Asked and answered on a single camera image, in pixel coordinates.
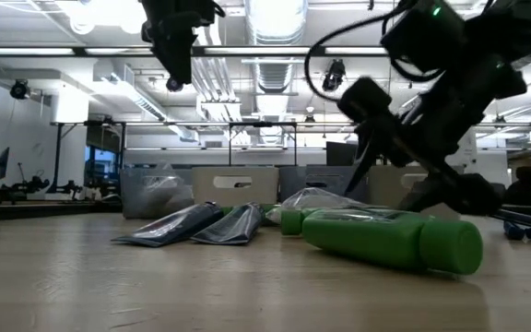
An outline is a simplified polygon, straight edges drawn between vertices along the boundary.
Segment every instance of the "gray bin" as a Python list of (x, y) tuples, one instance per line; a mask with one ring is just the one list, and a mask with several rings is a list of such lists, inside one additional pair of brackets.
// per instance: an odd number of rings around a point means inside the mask
[(126, 219), (159, 219), (194, 204), (192, 186), (172, 169), (125, 169), (120, 182)]
[[(354, 168), (351, 166), (299, 166), (280, 168), (280, 201), (308, 187), (321, 188), (343, 196)], [(367, 178), (356, 186), (348, 198), (362, 203), (369, 202)]]

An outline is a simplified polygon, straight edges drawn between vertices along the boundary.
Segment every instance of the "metal frame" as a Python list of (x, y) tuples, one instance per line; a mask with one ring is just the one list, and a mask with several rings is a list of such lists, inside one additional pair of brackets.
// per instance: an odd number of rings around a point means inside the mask
[[(309, 46), (193, 46), (192, 57), (302, 57)], [(150, 46), (0, 46), (0, 57), (155, 57)], [(321, 46), (313, 57), (375, 57), (388, 58), (381, 46)]]
[[(46, 190), (46, 194), (56, 194), (58, 189), (58, 180), (59, 180), (59, 166), (61, 161), (61, 143), (63, 138), (69, 134), (77, 126), (90, 126), (90, 125), (99, 125), (99, 124), (88, 124), (88, 123), (51, 123), (51, 125), (56, 125), (56, 149), (54, 152), (54, 176), (51, 186)], [(65, 125), (71, 125), (71, 127), (63, 133), (63, 127)], [(111, 124), (101, 124), (101, 126), (110, 126)], [(122, 137), (120, 137), (120, 152), (117, 155), (118, 158), (118, 169), (121, 170), (124, 167), (124, 152), (126, 151), (126, 123), (115, 123), (112, 125), (120, 125), (122, 127)]]
[(232, 128), (235, 127), (235, 126), (241, 126), (241, 127), (246, 127), (246, 126), (252, 126), (252, 127), (255, 127), (255, 128), (269, 128), (269, 127), (273, 127), (273, 126), (279, 126), (279, 127), (282, 127), (282, 126), (291, 126), (292, 128), (294, 128), (294, 166), (298, 166), (299, 165), (299, 162), (298, 162), (298, 140), (297, 140), (297, 135), (298, 135), (298, 124), (295, 123), (295, 122), (231, 122), (229, 123), (229, 166), (232, 166), (232, 139), (233, 139), (233, 136), (230, 134), (232, 132)]
[[(123, 126), (123, 137), (124, 141), (121, 142), (121, 169), (124, 166), (124, 153), (127, 150), (223, 150), (227, 149), (229, 151), (229, 166), (232, 166), (232, 151), (233, 150), (249, 150), (249, 148), (233, 148), (232, 139), (233, 136), (229, 137), (229, 146), (227, 148), (127, 148), (125, 144), (126, 139), (126, 127), (127, 126), (168, 126), (168, 125), (186, 125), (186, 126), (199, 126), (199, 127), (228, 127), (230, 132), (235, 126), (253, 126), (253, 127), (268, 127), (268, 126), (291, 126), (294, 128), (294, 165), (298, 165), (298, 150), (303, 150), (305, 148), (298, 148), (296, 142), (298, 141), (298, 127), (300, 126), (314, 126), (314, 125), (323, 125), (325, 127), (354, 127), (353, 123), (339, 123), (339, 122), (328, 122), (328, 123), (296, 123), (296, 122), (130, 122), (124, 123)], [(531, 123), (481, 123), (476, 124), (475, 127), (489, 127), (489, 128), (503, 128), (503, 127), (531, 127)], [(324, 149), (324, 148), (307, 148), (307, 149)], [(508, 150), (527, 150), (529, 148), (508, 148)]]

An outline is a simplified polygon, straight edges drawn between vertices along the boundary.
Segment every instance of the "bottle cap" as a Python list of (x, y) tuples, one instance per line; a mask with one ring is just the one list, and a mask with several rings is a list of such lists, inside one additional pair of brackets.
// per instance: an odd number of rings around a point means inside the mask
[(421, 230), (419, 254), (428, 268), (470, 275), (482, 262), (483, 241), (473, 223), (433, 219)]

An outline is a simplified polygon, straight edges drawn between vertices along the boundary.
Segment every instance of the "desk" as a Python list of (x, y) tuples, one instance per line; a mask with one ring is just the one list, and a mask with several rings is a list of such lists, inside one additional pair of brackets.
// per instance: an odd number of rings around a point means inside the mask
[(485, 263), (458, 281), (327, 255), (277, 229), (246, 247), (148, 249), (110, 243), (145, 224), (114, 214), (0, 221), (0, 331), (531, 331), (531, 243), (474, 221)]

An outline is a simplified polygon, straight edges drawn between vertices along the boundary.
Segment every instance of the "cardboard box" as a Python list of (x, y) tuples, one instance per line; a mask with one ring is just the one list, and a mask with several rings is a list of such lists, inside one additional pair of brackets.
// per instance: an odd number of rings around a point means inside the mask
[[(370, 204), (396, 208), (413, 184), (422, 181), (425, 176), (427, 172), (421, 166), (407, 166), (401, 169), (394, 166), (372, 166), (368, 173)], [(460, 219), (460, 215), (445, 204), (430, 207), (422, 214), (445, 219)]]
[(192, 173), (194, 200), (223, 207), (249, 202), (276, 204), (278, 176), (274, 167), (196, 167)]

